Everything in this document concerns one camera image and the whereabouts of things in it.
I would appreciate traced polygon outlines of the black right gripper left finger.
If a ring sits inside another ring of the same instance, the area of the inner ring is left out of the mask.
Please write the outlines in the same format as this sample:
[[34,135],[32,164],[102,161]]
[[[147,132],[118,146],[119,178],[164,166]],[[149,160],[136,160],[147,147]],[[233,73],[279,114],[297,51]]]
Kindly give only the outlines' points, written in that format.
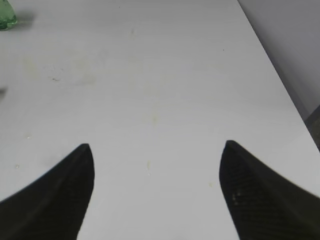
[[94,181],[92,151],[83,143],[37,180],[0,202],[0,238],[77,239]]

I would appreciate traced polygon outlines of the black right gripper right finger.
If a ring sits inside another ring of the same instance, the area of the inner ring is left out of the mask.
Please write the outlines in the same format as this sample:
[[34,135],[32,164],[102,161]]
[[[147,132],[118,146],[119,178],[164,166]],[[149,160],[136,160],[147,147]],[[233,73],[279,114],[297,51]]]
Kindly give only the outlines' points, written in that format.
[[318,240],[320,199],[265,165],[234,140],[225,143],[220,187],[241,240]]

